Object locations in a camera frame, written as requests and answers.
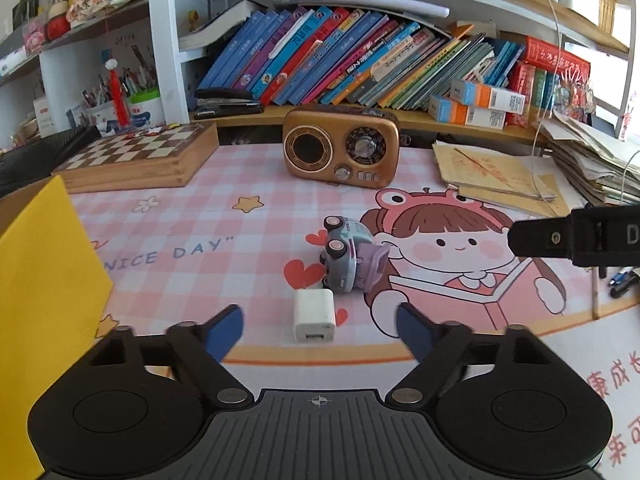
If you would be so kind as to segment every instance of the toy car wheel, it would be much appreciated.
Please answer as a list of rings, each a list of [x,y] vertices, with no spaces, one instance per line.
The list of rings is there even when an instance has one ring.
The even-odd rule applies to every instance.
[[[342,218],[337,216],[328,216],[324,219],[324,228],[327,231],[333,231],[342,227]]]
[[[337,260],[347,253],[347,244],[342,240],[329,240],[326,245],[326,253],[334,260]]]

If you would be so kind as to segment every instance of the qr code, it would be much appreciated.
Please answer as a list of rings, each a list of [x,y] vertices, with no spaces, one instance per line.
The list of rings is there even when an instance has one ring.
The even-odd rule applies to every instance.
[[[502,126],[502,117],[503,114],[501,112],[491,112],[489,123],[494,128],[500,128]]]
[[[513,95],[509,99],[509,110],[512,112],[519,111],[524,106],[524,97],[521,95]]]

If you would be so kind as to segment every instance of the chessboard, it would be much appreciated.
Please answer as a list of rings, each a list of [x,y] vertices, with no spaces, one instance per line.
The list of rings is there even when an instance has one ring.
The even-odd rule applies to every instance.
[[[183,187],[218,146],[215,123],[155,128],[98,139],[52,174],[71,193]]]

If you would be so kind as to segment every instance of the white charger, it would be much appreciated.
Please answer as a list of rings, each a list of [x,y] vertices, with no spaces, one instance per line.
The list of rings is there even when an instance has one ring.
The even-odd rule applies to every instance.
[[[334,294],[328,288],[299,288],[294,293],[293,337],[299,343],[334,340]]]

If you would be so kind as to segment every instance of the red heart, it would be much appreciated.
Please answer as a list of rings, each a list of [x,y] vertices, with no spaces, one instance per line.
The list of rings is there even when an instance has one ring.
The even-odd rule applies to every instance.
[[[349,313],[343,308],[339,308],[338,310],[335,311],[335,325],[336,326],[342,325],[345,321],[347,321],[348,317],[349,317]]]
[[[284,266],[284,279],[291,288],[305,288],[324,278],[325,270],[321,264],[311,264],[305,269],[302,260],[291,260]]]
[[[324,243],[326,242],[326,230],[320,229],[317,235],[311,233],[310,235],[305,236],[305,240],[311,245],[324,247]]]

